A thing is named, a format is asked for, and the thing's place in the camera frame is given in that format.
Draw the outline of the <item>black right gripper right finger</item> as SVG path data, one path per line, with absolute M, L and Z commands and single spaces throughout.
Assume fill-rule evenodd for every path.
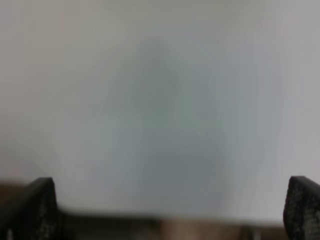
M 283 223 L 290 240 L 320 238 L 320 185 L 305 176 L 292 176 L 283 210 Z

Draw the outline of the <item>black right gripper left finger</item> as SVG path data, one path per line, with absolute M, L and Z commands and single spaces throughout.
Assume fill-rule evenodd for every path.
M 57 240 L 59 210 L 51 177 L 40 177 L 0 203 L 2 240 Z

